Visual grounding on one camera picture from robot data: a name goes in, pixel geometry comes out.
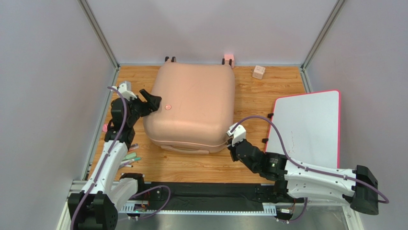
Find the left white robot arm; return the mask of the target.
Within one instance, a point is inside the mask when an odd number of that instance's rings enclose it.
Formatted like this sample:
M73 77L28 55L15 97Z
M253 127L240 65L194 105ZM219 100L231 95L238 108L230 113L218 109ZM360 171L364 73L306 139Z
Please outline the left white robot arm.
M162 98L140 90L142 101L130 90L109 87L119 96L111 102L111 120L104 136L102 154L83 188L68 197L71 230L114 230L118 213L138 192L142 175L131 173L113 186L116 173L127 154L134 136L134 125L139 118L156 112Z

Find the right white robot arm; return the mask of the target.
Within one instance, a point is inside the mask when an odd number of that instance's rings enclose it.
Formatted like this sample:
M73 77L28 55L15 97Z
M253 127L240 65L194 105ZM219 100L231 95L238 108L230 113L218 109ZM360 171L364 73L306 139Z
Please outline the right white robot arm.
M318 167L314 171L303 163L295 165L279 153L263 152L246 139L236 144L227 141L233 161L243 163L252 173L274 182L273 201L292 202L315 198L349 204L350 208L367 215L378 215L379 198L375 191L378 180L362 165L355 169Z

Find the pink suitcase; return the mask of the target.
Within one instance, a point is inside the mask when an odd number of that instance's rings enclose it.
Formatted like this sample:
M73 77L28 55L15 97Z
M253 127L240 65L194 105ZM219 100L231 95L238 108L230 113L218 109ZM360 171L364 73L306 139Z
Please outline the pink suitcase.
M159 109L144 117L149 139L165 150L220 152L233 124L235 74L229 64L187 64L174 58L159 68L151 94Z

